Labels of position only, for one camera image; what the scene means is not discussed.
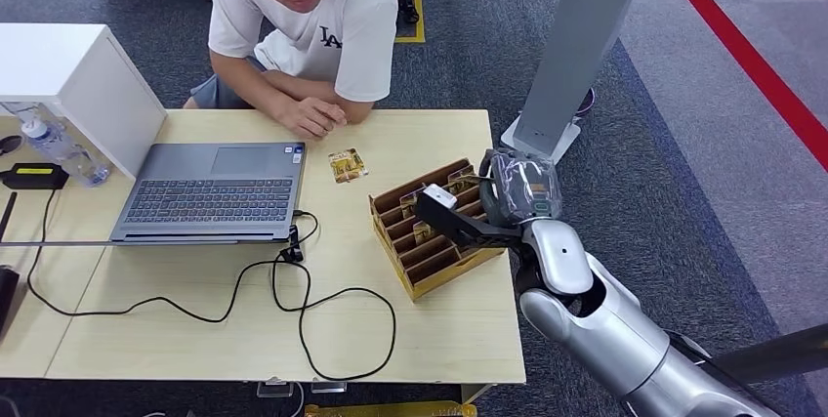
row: laptop keyboard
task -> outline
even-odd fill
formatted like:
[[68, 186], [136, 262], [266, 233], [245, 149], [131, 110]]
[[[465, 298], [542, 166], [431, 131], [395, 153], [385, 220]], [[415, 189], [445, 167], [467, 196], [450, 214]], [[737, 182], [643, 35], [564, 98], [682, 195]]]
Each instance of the laptop keyboard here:
[[282, 222], [291, 186], [292, 180], [144, 180], [124, 222]]

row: laptop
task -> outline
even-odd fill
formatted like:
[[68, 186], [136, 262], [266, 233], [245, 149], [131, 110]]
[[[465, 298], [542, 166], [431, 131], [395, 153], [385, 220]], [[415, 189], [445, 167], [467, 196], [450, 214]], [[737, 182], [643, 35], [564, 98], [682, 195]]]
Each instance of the laptop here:
[[303, 143], [156, 144], [109, 240], [233, 244], [289, 238]]

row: gray shorts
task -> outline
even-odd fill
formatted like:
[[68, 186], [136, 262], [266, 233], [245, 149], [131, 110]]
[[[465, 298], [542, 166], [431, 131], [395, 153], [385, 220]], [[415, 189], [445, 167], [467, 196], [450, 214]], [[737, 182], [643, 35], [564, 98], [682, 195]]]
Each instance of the gray shorts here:
[[[260, 63], [253, 56], [247, 57], [247, 62], [256, 67], [260, 72], [267, 70], [262, 63]], [[230, 88], [230, 86], [223, 82], [218, 75], [213, 74], [206, 82], [193, 88], [189, 94], [202, 109], [250, 109], [252, 106], [247, 104], [244, 100]]]

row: white kiosk stand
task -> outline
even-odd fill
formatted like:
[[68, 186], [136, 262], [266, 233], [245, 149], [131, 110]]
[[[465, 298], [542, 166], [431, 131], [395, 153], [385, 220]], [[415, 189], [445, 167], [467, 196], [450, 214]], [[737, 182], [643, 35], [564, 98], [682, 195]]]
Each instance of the white kiosk stand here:
[[581, 132], [572, 116], [618, 38], [630, 1], [560, 0], [523, 113], [501, 136], [504, 145], [560, 160]]

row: plastic bottle cap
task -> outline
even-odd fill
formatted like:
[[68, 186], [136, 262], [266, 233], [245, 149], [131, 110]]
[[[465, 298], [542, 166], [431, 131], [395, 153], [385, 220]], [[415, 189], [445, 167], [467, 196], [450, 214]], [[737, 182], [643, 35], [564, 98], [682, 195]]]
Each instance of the plastic bottle cap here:
[[23, 123], [21, 131], [32, 139], [40, 139], [49, 132], [49, 127], [40, 119], [32, 119]]

